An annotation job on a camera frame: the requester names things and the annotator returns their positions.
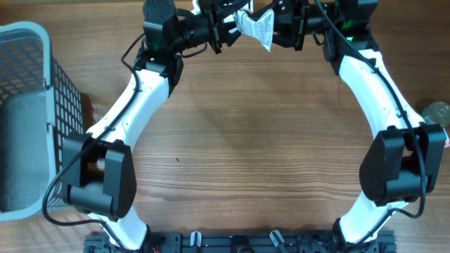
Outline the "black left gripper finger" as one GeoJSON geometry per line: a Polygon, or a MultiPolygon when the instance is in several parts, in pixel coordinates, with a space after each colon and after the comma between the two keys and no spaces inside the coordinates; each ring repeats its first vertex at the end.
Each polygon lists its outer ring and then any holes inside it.
{"type": "Polygon", "coordinates": [[[242,0],[242,1],[233,1],[229,5],[224,5],[221,7],[221,14],[223,17],[227,17],[236,11],[240,10],[242,7],[246,6],[248,3],[250,3],[251,0],[242,0]]]}
{"type": "Polygon", "coordinates": [[[228,38],[226,40],[226,45],[228,47],[231,47],[236,42],[236,40],[239,38],[240,35],[241,35],[241,32],[239,30],[235,30],[234,32],[229,32],[228,38]]]}

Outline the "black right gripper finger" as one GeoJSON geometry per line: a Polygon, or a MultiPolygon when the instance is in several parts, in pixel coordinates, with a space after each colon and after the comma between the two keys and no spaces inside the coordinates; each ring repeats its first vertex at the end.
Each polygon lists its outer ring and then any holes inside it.
{"type": "Polygon", "coordinates": [[[292,19],[292,1],[291,0],[273,0],[268,6],[261,11],[261,15],[266,12],[274,15],[275,20],[291,20],[292,19]]]}
{"type": "Polygon", "coordinates": [[[294,48],[295,36],[289,33],[287,34],[274,33],[272,43],[282,46],[283,48],[294,48]]]}

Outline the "hex wrench set package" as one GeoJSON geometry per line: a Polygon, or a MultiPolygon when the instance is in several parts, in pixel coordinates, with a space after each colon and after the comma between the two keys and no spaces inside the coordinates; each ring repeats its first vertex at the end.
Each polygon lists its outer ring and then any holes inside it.
{"type": "Polygon", "coordinates": [[[233,19],[241,34],[255,38],[271,52],[275,19],[275,13],[271,8],[257,20],[253,20],[246,11],[240,9],[233,14],[233,19]]]}

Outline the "silver tin can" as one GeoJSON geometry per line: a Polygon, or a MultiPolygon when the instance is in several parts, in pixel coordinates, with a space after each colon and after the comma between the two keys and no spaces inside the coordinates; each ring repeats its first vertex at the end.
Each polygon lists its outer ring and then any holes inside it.
{"type": "Polygon", "coordinates": [[[444,101],[429,104],[423,109],[422,118],[427,124],[439,124],[441,127],[449,126],[449,104],[444,101]]]}

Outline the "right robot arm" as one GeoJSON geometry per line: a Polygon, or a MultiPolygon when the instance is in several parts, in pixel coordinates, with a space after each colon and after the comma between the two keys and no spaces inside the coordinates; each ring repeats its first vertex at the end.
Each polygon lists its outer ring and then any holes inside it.
{"type": "Polygon", "coordinates": [[[373,134],[359,168],[361,193],[329,231],[301,231],[298,252],[393,252],[383,226],[396,214],[425,211],[442,161],[446,134],[402,96],[383,62],[369,23],[376,1],[273,1],[252,14],[269,17],[271,41],[301,50],[313,36],[324,58],[356,97],[373,134]]]}

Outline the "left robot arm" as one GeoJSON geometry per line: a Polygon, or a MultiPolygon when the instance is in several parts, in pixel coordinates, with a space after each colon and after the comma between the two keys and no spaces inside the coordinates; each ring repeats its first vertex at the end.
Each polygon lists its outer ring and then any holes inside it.
{"type": "Polygon", "coordinates": [[[172,0],[143,4],[143,31],[129,65],[129,84],[103,118],[63,144],[58,175],[63,201],[103,227],[106,247],[139,252],[149,247],[149,227],[133,203],[137,182],[132,151],[154,112],[170,97],[184,59],[212,48],[219,53],[239,37],[231,15],[251,8],[251,1],[195,1],[193,10],[172,0]]]}

